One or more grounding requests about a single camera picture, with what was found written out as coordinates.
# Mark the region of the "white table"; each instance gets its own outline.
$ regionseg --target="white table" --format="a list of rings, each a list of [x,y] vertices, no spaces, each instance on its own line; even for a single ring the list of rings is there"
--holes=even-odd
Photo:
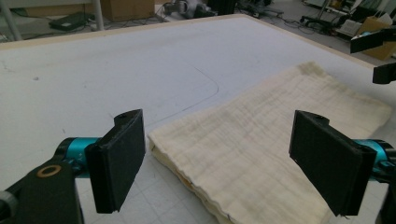
[[[149,133],[307,61],[396,107],[395,84],[372,84],[370,64],[241,15],[2,44],[0,189],[119,113],[143,108]],[[375,133],[394,146],[395,118]],[[86,223],[217,223],[149,152],[119,214],[97,215],[89,180],[77,183]],[[373,223],[385,190],[370,184],[350,222]]]
[[[85,4],[92,3],[95,10],[95,19],[98,30],[105,30],[102,17],[102,9],[100,0],[0,0],[0,8],[4,13],[8,27],[11,33],[14,35],[15,40],[22,40],[21,34],[12,18],[10,8],[17,7],[50,7],[50,6],[64,6],[73,4]]]

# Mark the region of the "equipment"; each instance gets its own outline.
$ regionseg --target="equipment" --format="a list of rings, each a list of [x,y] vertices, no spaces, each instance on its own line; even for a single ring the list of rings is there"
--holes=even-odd
[[[376,32],[364,32],[353,37],[350,40],[350,52],[372,49],[383,45],[385,41],[396,41],[396,26]],[[396,80],[396,63],[385,64],[374,69],[373,83],[389,84],[394,80]]]
[[[290,157],[338,216],[356,216],[369,179],[389,184],[378,220],[396,223],[396,150],[381,140],[351,140],[316,114],[296,111]]]
[[[208,10],[201,0],[172,0],[163,4],[163,14],[166,16],[172,13],[179,13],[186,19],[197,19],[215,16],[216,13]]]
[[[95,16],[85,12],[76,12],[59,20],[50,21],[49,27],[62,31],[72,31],[85,25],[88,20],[94,20]]]
[[[141,109],[114,118],[102,138],[66,138],[54,156],[0,191],[0,223],[84,223],[75,177],[89,177],[98,213],[120,211],[143,162]]]
[[[275,8],[268,7],[271,4],[271,1],[268,0],[256,0],[256,1],[249,1],[249,0],[238,0],[237,6],[240,9],[246,10],[256,18],[259,18],[260,15],[272,12],[275,13],[277,16],[283,14],[283,11]]]
[[[332,23],[329,21],[322,20],[321,16],[323,15],[324,10],[326,9],[327,5],[329,5],[329,3],[330,3],[330,0],[325,0],[323,2],[320,12],[316,18],[302,16],[300,18],[300,22],[305,22],[305,26],[307,26],[307,27],[309,27],[309,24],[311,24],[311,23],[319,24],[321,26],[321,30],[324,31],[325,33],[328,33],[329,30],[331,30],[333,28]]]

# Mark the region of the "folded cloth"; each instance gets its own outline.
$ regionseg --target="folded cloth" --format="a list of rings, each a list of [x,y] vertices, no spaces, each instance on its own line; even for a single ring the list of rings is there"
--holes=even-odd
[[[391,114],[317,64],[303,63],[229,103],[154,130],[152,154],[220,223],[325,223],[328,205],[289,156],[296,109],[328,118],[350,138],[369,137]]]

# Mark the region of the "cardboard box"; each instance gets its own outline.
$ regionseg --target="cardboard box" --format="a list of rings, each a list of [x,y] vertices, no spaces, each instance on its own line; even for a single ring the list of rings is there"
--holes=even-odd
[[[101,0],[102,14],[110,21],[128,21],[154,16],[154,0]]]
[[[385,24],[384,22],[377,21],[376,17],[368,17],[361,28],[358,31],[358,35],[360,35],[363,32],[371,32],[371,31],[377,31],[383,28],[389,27],[388,24]],[[385,42],[384,45],[374,48],[374,49],[367,49],[363,53],[370,55],[374,58],[377,58],[379,60],[385,61],[389,59],[393,53],[396,52],[396,42]]]
[[[66,5],[54,7],[27,7],[26,14],[30,17],[66,16],[84,11],[93,13],[92,4]]]

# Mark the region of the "cream fabric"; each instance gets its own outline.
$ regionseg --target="cream fabric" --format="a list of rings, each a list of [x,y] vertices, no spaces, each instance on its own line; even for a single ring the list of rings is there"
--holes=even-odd
[[[350,138],[369,137],[391,113],[317,64],[304,63],[148,137],[153,155],[220,223],[323,223],[330,217],[327,204],[289,156],[296,109],[330,119]]]

